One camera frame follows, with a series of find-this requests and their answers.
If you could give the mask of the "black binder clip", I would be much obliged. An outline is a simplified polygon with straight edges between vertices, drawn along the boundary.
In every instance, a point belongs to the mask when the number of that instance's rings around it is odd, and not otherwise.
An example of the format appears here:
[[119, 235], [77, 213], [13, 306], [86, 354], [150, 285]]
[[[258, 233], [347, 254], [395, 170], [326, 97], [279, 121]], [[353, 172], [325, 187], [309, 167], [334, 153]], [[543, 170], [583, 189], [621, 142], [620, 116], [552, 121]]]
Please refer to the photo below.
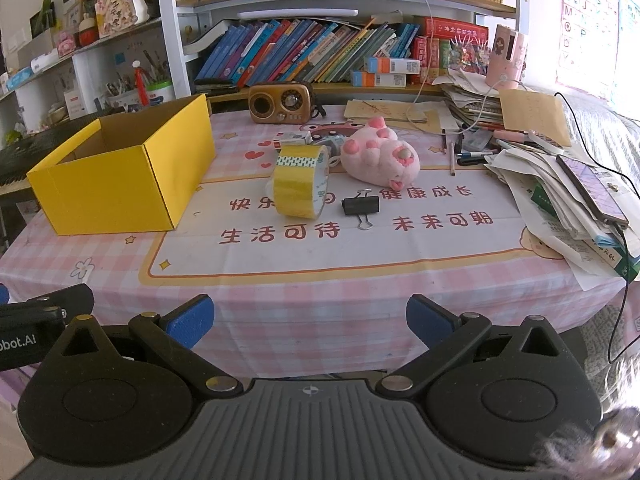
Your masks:
[[358, 229], [367, 231], [373, 226], [370, 215], [380, 212], [380, 202], [370, 188], [363, 188], [355, 196], [344, 198], [342, 208], [345, 216], [357, 218]]

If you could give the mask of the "pink plush paw toy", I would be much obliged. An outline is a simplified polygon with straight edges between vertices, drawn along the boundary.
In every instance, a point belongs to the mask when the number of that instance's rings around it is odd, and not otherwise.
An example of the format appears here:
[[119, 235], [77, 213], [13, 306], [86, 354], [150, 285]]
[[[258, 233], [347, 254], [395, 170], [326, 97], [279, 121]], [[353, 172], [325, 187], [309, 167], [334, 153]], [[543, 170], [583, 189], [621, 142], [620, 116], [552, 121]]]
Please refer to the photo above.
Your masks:
[[412, 185], [421, 170], [414, 147], [400, 140], [382, 116], [374, 116], [341, 147], [341, 164], [353, 178], [402, 191]]

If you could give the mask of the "yellow tape roll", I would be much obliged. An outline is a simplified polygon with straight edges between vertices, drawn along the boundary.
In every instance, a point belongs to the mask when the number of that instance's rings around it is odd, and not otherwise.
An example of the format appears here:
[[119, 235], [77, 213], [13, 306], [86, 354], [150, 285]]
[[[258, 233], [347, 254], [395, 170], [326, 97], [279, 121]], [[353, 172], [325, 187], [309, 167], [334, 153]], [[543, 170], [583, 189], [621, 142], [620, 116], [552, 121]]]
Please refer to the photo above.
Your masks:
[[282, 216], [317, 219], [326, 203], [329, 151], [322, 145], [285, 145], [272, 174], [272, 199]]

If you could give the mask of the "blue toy truck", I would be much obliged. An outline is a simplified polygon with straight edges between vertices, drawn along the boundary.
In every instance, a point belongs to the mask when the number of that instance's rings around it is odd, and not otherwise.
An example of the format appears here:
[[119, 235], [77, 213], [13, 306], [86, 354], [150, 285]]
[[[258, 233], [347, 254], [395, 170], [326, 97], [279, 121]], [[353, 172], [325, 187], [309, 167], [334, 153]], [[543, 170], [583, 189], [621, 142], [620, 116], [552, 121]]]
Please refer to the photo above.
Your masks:
[[314, 131], [307, 136], [306, 143], [309, 145], [324, 146], [331, 157], [341, 155], [342, 146], [345, 144], [348, 136], [337, 130], [329, 130], [326, 132]]

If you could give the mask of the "yellow cardboard box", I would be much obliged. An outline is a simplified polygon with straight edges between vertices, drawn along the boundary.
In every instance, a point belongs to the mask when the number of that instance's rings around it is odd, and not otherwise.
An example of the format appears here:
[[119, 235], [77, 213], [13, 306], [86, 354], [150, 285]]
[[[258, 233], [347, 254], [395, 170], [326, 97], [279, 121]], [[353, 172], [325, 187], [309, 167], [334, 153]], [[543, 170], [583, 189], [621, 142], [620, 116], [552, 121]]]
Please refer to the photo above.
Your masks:
[[205, 96], [100, 117], [29, 170], [58, 235], [171, 231], [215, 158]]

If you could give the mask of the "pile of papers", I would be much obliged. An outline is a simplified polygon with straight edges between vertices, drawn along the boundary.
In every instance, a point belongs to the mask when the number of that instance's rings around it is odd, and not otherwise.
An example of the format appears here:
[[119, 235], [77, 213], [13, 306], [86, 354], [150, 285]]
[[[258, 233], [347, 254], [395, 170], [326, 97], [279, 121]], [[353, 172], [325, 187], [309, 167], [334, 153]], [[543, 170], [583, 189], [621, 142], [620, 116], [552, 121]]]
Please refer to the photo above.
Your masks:
[[[639, 277], [639, 122], [590, 98], [557, 98], [571, 146], [540, 133], [506, 130], [499, 91], [484, 77], [453, 70], [438, 78], [465, 140], [485, 144], [476, 155], [506, 184], [528, 232], [572, 268], [582, 288], [590, 278]], [[584, 162], [608, 188], [628, 226], [594, 218], [556, 155]]]

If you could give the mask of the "pink checkered table mat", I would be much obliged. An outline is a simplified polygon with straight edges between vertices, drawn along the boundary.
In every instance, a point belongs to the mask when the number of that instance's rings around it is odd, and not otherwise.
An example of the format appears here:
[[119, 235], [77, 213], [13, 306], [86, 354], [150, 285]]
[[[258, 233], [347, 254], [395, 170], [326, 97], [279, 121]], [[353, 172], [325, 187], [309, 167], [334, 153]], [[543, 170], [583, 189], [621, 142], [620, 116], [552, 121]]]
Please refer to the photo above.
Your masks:
[[620, 334], [638, 334], [637, 286], [576, 276], [529, 235], [506, 185], [480, 168], [450, 171], [434, 136], [410, 136], [420, 177], [378, 192], [363, 230], [342, 208], [360, 182], [332, 174], [319, 218], [285, 218], [266, 194], [278, 129], [244, 112], [212, 128], [215, 159], [177, 229], [59, 236], [37, 216], [1, 260], [12, 297], [84, 282], [94, 315], [119, 324], [206, 294], [216, 320], [201, 355], [244, 377], [396, 367], [422, 349], [405, 323], [414, 294], [497, 324], [540, 314], [557, 330], [612, 306]]

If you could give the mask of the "smartphone with purple screen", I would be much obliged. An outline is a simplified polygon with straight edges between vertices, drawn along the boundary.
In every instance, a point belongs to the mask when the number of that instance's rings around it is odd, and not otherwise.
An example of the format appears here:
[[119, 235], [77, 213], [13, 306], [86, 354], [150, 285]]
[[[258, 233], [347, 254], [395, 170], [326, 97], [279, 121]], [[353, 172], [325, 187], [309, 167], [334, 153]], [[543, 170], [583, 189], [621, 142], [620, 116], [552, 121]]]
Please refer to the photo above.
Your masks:
[[555, 159], [578, 189], [594, 218], [606, 224], [628, 226], [628, 219], [620, 206], [590, 166], [564, 155], [556, 155]]

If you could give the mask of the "flat cardboard sheets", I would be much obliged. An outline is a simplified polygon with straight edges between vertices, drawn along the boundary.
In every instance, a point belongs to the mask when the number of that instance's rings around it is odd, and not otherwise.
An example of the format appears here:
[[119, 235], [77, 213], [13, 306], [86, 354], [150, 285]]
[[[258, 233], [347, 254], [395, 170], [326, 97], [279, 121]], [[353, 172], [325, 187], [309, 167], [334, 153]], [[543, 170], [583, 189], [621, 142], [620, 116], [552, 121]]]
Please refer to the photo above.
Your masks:
[[365, 122], [382, 116], [394, 129], [410, 129], [429, 133], [457, 131], [459, 126], [443, 102], [408, 103], [381, 100], [349, 100], [344, 109], [347, 119]]

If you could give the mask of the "red pen bottle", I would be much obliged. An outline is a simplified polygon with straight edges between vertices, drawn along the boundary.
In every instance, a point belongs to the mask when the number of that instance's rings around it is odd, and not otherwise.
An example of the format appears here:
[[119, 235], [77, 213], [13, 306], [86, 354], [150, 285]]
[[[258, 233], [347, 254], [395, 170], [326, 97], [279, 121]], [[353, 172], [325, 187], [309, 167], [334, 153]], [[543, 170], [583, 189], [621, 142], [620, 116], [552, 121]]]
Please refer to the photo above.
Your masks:
[[139, 60], [134, 60], [134, 62], [132, 62], [132, 68], [134, 69], [134, 81], [136, 82], [140, 104], [143, 107], [147, 107], [150, 104], [150, 99], [148, 92], [146, 92], [144, 69], [142, 68]]

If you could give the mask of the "white green lidded jar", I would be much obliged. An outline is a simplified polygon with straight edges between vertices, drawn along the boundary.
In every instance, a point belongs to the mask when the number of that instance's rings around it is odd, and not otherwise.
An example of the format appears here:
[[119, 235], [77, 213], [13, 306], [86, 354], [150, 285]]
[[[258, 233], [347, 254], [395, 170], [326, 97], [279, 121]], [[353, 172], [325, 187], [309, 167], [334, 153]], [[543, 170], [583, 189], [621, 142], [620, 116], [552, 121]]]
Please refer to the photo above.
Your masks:
[[173, 101], [175, 96], [174, 86], [170, 79], [165, 79], [146, 86], [146, 95], [151, 106]]

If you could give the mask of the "brown paper envelope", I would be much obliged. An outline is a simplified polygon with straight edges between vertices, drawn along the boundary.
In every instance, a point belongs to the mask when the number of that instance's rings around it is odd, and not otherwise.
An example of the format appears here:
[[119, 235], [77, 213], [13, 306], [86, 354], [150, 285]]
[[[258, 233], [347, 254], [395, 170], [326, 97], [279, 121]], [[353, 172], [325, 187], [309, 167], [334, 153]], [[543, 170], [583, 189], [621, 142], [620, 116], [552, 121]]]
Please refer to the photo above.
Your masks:
[[499, 91], [506, 130], [540, 133], [561, 146], [571, 146], [561, 102], [550, 94], [506, 89]]

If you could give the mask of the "brown retro radio speaker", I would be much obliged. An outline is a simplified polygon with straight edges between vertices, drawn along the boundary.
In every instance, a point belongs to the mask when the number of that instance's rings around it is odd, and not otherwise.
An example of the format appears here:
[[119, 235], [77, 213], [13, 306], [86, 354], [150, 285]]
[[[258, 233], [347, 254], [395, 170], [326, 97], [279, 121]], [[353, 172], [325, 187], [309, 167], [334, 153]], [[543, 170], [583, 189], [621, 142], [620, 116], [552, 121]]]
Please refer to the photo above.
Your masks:
[[255, 84], [248, 92], [248, 110], [256, 124], [303, 125], [314, 112], [314, 95], [306, 84]]

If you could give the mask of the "white bookshelf unit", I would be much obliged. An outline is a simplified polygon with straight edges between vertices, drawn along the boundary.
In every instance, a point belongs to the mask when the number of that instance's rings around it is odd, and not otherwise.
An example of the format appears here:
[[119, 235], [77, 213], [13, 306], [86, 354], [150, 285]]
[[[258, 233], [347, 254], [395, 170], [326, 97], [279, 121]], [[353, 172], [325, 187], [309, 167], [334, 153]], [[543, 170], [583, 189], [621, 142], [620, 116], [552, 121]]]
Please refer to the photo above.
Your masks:
[[206, 32], [221, 21], [237, 21], [256, 18], [262, 11], [267, 18], [282, 18], [285, 14], [307, 16], [318, 12], [322, 18], [344, 18], [347, 11], [354, 11], [355, 21], [368, 22], [372, 16], [399, 11], [406, 18], [436, 16], [456, 20], [475, 20], [478, 16], [496, 18], [520, 18], [520, 10], [489, 0], [158, 0], [160, 18], [143, 25], [131, 27], [113, 37], [99, 40], [81, 48], [68, 57], [74, 66], [75, 84], [80, 100], [88, 114], [96, 112], [103, 104], [105, 84], [115, 75], [108, 62], [106, 49], [109, 44], [122, 42], [126, 37], [160, 26], [164, 45], [160, 52], [167, 56], [169, 73], [178, 98], [190, 96], [194, 89], [192, 72], [195, 63], [204, 54], [186, 54], [183, 51], [182, 31], [193, 28], [195, 35]]

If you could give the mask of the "orange white medicine box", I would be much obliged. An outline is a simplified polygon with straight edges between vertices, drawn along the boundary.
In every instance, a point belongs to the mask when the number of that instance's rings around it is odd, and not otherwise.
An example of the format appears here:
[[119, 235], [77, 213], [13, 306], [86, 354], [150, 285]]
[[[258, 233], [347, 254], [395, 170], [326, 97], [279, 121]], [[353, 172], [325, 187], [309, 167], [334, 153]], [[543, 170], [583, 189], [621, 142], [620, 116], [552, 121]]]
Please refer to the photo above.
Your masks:
[[413, 58], [375, 58], [364, 62], [363, 69], [370, 74], [419, 75], [421, 61]]

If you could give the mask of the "row of leaning books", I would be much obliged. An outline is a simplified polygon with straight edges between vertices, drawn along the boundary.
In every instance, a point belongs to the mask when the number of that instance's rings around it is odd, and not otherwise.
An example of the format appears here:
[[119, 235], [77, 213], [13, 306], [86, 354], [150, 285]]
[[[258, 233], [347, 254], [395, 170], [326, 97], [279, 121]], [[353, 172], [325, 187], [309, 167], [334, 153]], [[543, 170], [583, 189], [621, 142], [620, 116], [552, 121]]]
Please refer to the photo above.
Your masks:
[[412, 58], [416, 24], [356, 25], [327, 18], [220, 22], [194, 82], [242, 89], [266, 82], [405, 87], [414, 75], [370, 74], [368, 58]]

